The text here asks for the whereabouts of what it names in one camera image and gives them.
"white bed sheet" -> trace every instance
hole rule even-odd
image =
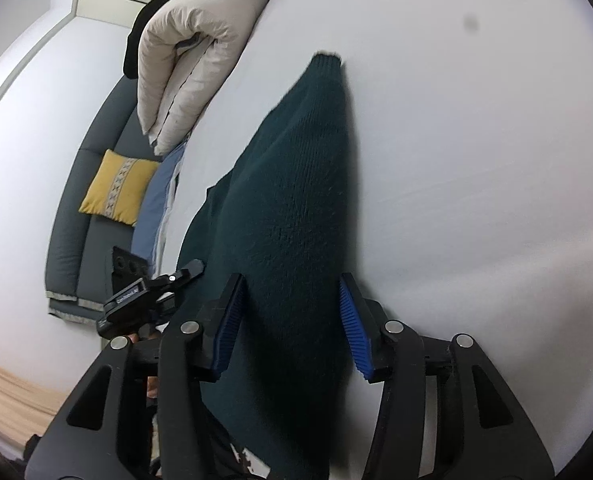
[[[560,470],[593,429],[592,8],[270,0],[188,142],[164,272],[318,50],[349,88],[349,269],[419,333],[474,336]],[[380,396],[355,373],[334,477],[361,477]]]

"blue cloth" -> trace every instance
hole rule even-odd
[[[174,148],[157,168],[150,184],[147,186],[141,210],[139,211],[132,234],[130,252],[148,261],[150,270],[154,264],[154,247],[156,235],[165,213],[170,181],[174,168],[181,160],[185,150],[185,142]]]

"yellow cushion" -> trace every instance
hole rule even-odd
[[[145,190],[158,166],[158,162],[107,150],[79,212],[136,224]]]

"blue gripper pad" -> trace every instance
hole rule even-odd
[[[211,365],[212,371],[218,376],[225,372],[230,364],[236,336],[243,319],[245,291],[244,277],[241,274],[235,274],[230,277],[219,299],[220,303],[225,303],[225,312],[214,335]]]
[[[387,316],[376,301],[366,301],[349,272],[339,281],[341,321],[357,369],[369,382],[384,379],[391,367],[387,349],[383,345],[381,325]]]

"human hand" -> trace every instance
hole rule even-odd
[[[137,341],[139,341],[138,334],[130,334],[128,337],[130,338],[132,343],[136,343]],[[158,330],[155,330],[154,332],[152,332],[149,335],[148,339],[155,339],[157,337],[161,337],[161,332],[159,332]],[[158,395],[159,395],[159,378],[158,377],[148,377],[147,378],[147,396],[150,399],[156,399]]]

